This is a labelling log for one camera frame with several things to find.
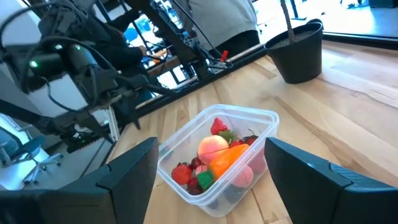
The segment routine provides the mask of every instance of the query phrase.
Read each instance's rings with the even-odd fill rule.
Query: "peach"
[[[229,148],[228,142],[221,136],[209,136],[202,139],[198,147],[198,157],[208,165],[214,158]]]

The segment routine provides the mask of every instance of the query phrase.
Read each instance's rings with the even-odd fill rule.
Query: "wooden table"
[[[356,172],[398,186],[398,53],[323,43],[323,74],[286,84],[263,57],[130,125],[110,160],[149,136],[169,138],[202,109],[216,104],[250,106],[280,116],[278,136]],[[183,201],[157,177],[146,214],[155,223],[291,223],[267,172],[225,218],[212,218]]]

